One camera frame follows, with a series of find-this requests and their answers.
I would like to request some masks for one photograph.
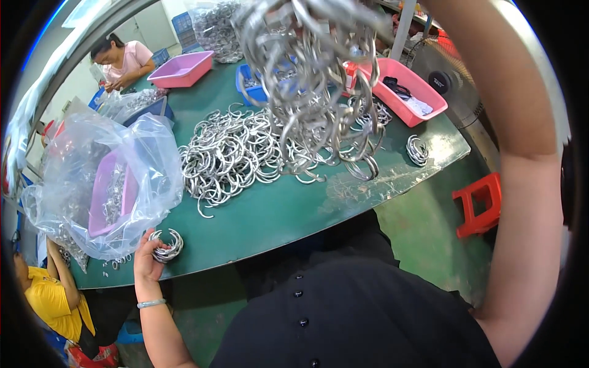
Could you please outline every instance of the plastic bag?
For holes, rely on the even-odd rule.
[[[22,193],[25,214],[74,258],[67,235],[92,258],[125,257],[145,229],[160,224],[182,200],[180,155],[170,122],[145,114],[125,128],[94,111],[66,119],[67,128],[46,148],[52,153],[43,180]],[[105,204],[115,195],[122,197],[121,213],[107,218]]]
[[[121,95],[119,91],[102,94],[98,104],[103,104],[98,112],[100,115],[123,124],[136,112],[143,110],[159,98],[168,94],[168,89],[144,89],[139,92]]]
[[[231,25],[233,12],[241,7],[238,0],[184,0],[192,21],[196,40],[206,51],[214,51],[213,59],[234,63],[243,58],[239,41]]]

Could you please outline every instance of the green work table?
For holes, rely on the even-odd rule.
[[[192,87],[170,91],[168,103],[174,111],[173,132],[178,145],[189,142],[195,124],[210,111],[226,111],[231,103],[243,102],[235,87],[236,69],[242,63],[213,63],[213,69]],[[138,91],[153,88],[145,79],[133,87]],[[405,151],[407,138],[412,134],[417,134],[429,148],[429,160],[424,167],[413,164]],[[256,182],[219,207],[203,206],[205,215],[214,215],[210,219],[198,214],[197,200],[184,192],[182,202],[157,227],[164,229],[164,241],[169,240],[168,228],[177,230],[184,239],[182,253],[166,265],[162,279],[236,262],[317,233],[408,191],[471,150],[445,114],[414,128],[395,116],[386,127],[382,146],[384,150],[375,156],[380,174],[373,181],[353,178],[343,164],[320,165],[313,172],[326,174],[325,183],[306,185],[290,175],[272,184]],[[103,267],[103,263],[91,258],[84,274],[72,262],[78,288],[133,284],[133,262],[120,264],[118,270],[110,263]]]

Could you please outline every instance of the yellow shirt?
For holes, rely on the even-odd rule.
[[[70,310],[65,289],[59,280],[52,278],[45,268],[29,267],[31,287],[25,290],[25,297],[33,311],[53,331],[77,343],[82,332],[82,319],[92,335],[96,334],[86,298],[80,292],[78,307]]]

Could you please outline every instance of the pink plastic basket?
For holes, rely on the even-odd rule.
[[[107,187],[111,181],[111,173],[117,163],[118,151],[113,150],[108,155],[104,156],[98,170],[96,172],[96,179],[94,180],[94,188],[92,189],[92,203],[90,204],[90,217],[88,219],[88,233],[91,237],[106,234],[111,231],[114,224],[106,226],[106,216],[104,215],[102,205],[108,199]],[[123,204],[121,206],[121,216],[131,213],[135,200],[137,199],[137,180],[131,172],[129,166],[125,172],[125,182],[123,184]]]
[[[419,75],[412,72],[397,60],[379,58],[378,65],[380,67],[380,77],[376,86],[372,88],[372,93],[390,107],[408,127],[412,128],[422,121],[429,120],[448,108],[446,100],[439,93],[426,81],[421,79]],[[370,73],[372,72],[372,66],[370,64],[360,65],[360,70],[370,78]],[[415,98],[428,104],[433,109],[432,112],[427,115],[421,115],[415,112],[396,93],[383,84],[382,80],[385,77],[397,78],[398,83],[409,88]]]
[[[147,81],[157,88],[190,87],[213,66],[214,51],[173,57],[154,71]]]

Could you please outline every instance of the red plastic stool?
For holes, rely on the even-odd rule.
[[[472,198],[485,201],[487,210],[475,216]],[[499,223],[501,214],[501,177],[499,173],[490,173],[471,185],[452,192],[452,199],[462,198],[464,206],[464,223],[456,229],[456,236],[464,238],[472,234],[486,233]]]

